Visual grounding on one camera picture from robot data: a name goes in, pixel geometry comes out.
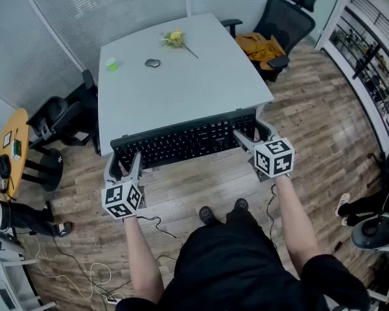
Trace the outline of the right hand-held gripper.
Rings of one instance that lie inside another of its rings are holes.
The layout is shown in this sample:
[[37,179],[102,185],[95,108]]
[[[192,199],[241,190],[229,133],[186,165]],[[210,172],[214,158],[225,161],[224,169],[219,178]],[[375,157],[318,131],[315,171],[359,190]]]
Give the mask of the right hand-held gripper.
[[290,141],[286,137],[280,138],[276,128],[261,119],[255,120],[255,129],[259,142],[236,129],[233,130],[233,137],[243,150],[251,150],[253,157],[250,163],[259,181],[281,175],[289,176],[294,168],[294,148]]

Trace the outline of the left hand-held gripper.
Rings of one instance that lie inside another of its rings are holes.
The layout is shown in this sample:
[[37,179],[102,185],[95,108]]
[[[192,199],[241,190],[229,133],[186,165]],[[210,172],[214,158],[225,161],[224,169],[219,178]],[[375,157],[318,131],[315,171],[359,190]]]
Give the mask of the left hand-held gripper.
[[105,188],[101,190],[102,208],[116,220],[136,216],[146,205],[143,189],[139,186],[142,176],[142,154],[136,152],[128,177],[119,180],[119,160],[114,152],[104,169]]

